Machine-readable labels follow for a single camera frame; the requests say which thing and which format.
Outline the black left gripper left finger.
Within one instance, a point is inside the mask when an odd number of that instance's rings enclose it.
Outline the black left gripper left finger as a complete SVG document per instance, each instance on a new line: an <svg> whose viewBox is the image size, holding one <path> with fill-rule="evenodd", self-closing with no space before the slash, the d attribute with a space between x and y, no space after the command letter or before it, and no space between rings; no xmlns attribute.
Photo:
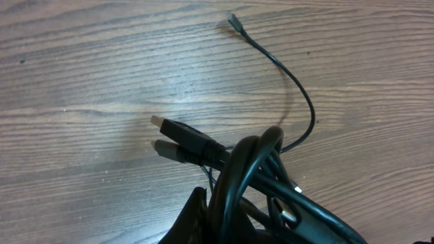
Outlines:
<svg viewBox="0 0 434 244"><path fill-rule="evenodd" d="M207 192L196 187L185 203L176 221L159 244L201 244L205 227Z"/></svg>

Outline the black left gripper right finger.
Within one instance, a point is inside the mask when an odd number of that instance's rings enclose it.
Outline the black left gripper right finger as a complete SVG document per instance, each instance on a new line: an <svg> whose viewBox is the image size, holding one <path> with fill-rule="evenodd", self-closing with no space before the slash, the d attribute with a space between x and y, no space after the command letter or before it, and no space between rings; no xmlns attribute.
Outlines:
<svg viewBox="0 0 434 244"><path fill-rule="evenodd" d="M365 243L354 229L339 221L327 223L311 215L305 209L279 199L269 201L269 212L265 214L250 205L250 217L264 226L257 233L267 243Z"/></svg>

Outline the black USB cable silver plug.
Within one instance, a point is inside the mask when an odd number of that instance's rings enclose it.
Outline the black USB cable silver plug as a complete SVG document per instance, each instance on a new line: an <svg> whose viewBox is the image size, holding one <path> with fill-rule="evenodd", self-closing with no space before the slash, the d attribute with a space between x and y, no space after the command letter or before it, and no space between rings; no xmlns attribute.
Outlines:
<svg viewBox="0 0 434 244"><path fill-rule="evenodd" d="M169 138L151 143L159 156L200 166L208 175L211 193L206 199L203 243L267 243L257 233L264 226L250 217L250 205L268 214L271 199L293 203L329 224L345 223L297 191L280 158L280 128L246 137L229 150L179 121L152 116L151 123Z"/></svg>

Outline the black USB cable blue plug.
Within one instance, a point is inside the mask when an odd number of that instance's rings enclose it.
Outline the black USB cable blue plug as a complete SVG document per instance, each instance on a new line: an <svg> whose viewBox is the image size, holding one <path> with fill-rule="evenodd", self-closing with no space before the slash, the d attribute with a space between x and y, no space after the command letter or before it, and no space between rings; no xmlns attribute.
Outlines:
<svg viewBox="0 0 434 244"><path fill-rule="evenodd" d="M283 149L289 151L312 132L315 110L301 82L282 62L250 37L238 33L226 20L202 19L213 34L212 56L201 85L212 111L198 125L219 136L228 147L235 140L268 125L285 130Z"/></svg>

